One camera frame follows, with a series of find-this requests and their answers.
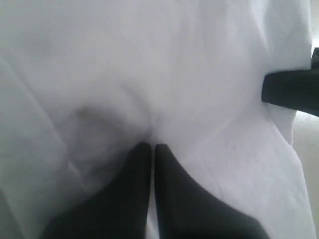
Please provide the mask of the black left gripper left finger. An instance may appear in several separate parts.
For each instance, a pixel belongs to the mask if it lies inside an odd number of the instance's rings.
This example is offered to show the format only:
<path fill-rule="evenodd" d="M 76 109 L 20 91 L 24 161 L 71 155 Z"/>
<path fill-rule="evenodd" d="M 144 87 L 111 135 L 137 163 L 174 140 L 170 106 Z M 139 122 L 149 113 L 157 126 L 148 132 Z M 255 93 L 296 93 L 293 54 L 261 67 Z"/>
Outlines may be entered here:
<path fill-rule="evenodd" d="M 54 218 L 44 239 L 144 239 L 151 187 L 152 149 L 138 144 L 104 189 Z"/>

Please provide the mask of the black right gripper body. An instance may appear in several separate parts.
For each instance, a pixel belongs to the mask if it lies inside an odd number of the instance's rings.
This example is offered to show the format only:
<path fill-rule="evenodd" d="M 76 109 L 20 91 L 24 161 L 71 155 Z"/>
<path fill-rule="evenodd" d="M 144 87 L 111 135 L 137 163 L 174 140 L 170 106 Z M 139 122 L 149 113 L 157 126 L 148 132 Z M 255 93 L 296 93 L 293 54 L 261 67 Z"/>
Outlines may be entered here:
<path fill-rule="evenodd" d="M 311 59 L 311 69 L 319 68 L 319 48 L 315 47 Z"/>

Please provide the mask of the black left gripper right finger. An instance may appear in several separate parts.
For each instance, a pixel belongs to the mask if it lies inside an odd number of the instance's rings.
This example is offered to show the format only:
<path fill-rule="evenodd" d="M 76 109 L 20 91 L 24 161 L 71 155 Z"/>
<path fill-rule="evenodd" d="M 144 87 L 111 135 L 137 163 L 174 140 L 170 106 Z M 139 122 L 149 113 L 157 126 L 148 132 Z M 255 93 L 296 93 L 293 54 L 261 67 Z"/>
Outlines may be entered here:
<path fill-rule="evenodd" d="M 260 223 L 201 187 L 165 144 L 155 147 L 155 198 L 162 239 L 267 239 Z"/>

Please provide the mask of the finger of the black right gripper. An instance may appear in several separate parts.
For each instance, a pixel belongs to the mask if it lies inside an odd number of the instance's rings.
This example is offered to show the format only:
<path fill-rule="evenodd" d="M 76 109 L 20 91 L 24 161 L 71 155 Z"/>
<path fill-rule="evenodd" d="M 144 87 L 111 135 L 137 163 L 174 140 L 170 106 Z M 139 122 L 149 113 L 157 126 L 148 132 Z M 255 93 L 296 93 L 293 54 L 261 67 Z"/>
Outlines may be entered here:
<path fill-rule="evenodd" d="M 284 71 L 265 76 L 261 99 L 263 102 L 319 115 L 318 69 Z"/>

